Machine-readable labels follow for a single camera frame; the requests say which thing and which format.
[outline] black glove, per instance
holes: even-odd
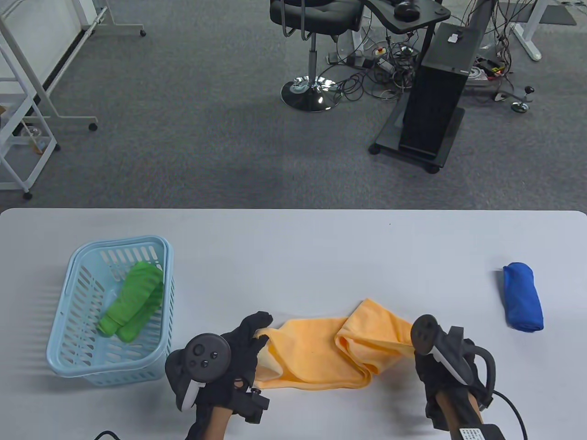
[[[205,431],[214,407],[230,408],[232,393],[236,383],[246,392],[252,387],[257,369],[257,355],[269,340],[268,336],[255,338],[259,329],[264,329],[273,322],[267,312],[257,312],[242,320],[241,325],[222,337],[230,345],[231,359],[226,373],[213,382],[206,384],[195,399],[195,423],[191,426],[187,440],[197,440]]]
[[[470,339],[465,339],[464,342],[473,344]],[[479,421],[477,413],[468,400],[468,393],[470,392],[480,402],[487,396],[487,392],[479,380],[477,366],[474,362],[475,355],[467,353],[464,358],[475,376],[475,382],[472,386],[463,385],[456,380],[442,363],[434,359],[433,355],[422,356],[416,353],[416,372],[420,380],[424,382],[426,391],[426,417],[432,419],[432,424],[436,429],[448,431],[446,418],[436,401],[436,395],[440,391],[444,391],[448,395],[457,416],[463,419],[463,423]]]

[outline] mouse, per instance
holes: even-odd
[[[393,15],[399,21],[409,23],[420,18],[420,8],[418,8],[412,0],[405,0],[395,7]]]

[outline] light blue plastic basket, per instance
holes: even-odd
[[[163,304],[138,338],[126,344],[116,336],[101,336],[96,325],[138,261],[163,271]],[[164,238],[150,235],[82,246],[69,260],[49,337],[51,369],[98,386],[159,379],[171,349],[173,300],[173,249]]]

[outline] gray carpet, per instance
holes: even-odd
[[[323,114],[286,107],[281,86],[305,72],[308,43],[285,39],[265,0],[112,1],[145,38],[90,38],[53,98],[96,114],[95,133],[57,128],[54,153],[10,207],[578,209],[587,211],[587,16],[541,25],[533,63],[512,39],[515,74],[536,88],[527,114],[509,103],[467,109],[444,170],[366,149],[391,111],[365,96]],[[463,0],[445,4],[461,15]],[[384,35],[375,27],[374,35]],[[320,62],[333,50],[318,39]],[[334,79],[348,75],[332,69]]]

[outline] hand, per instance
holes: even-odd
[[[464,342],[473,344],[470,339],[465,339]],[[416,353],[416,372],[424,382],[426,391],[426,417],[432,419],[436,429],[448,431],[451,426],[458,425],[455,420],[458,418],[481,419],[478,403],[473,406],[470,394],[473,395],[473,400],[480,401],[486,395],[485,387],[479,380],[475,355],[467,353],[464,358],[475,376],[475,382],[470,387],[457,381],[433,355],[422,356]]]
[[[195,400],[196,405],[228,408],[235,387],[245,391],[252,387],[257,369],[257,355],[269,340],[265,335],[255,338],[255,333],[272,322],[273,317],[269,313],[257,312],[243,319],[241,325],[230,333],[222,335],[230,345],[230,364],[224,375],[200,390]]]
[[[206,437],[210,435],[214,438],[223,436],[226,423],[220,415],[218,426],[214,424],[214,407],[231,409],[230,400],[234,388],[246,391],[253,385],[257,355],[269,340],[265,335],[257,339],[255,333],[272,322],[273,317],[269,313],[257,312],[243,319],[241,325],[233,331],[222,335],[230,345],[230,364],[222,377],[206,384],[198,392],[195,399],[195,423],[190,428],[187,440],[207,440]]]

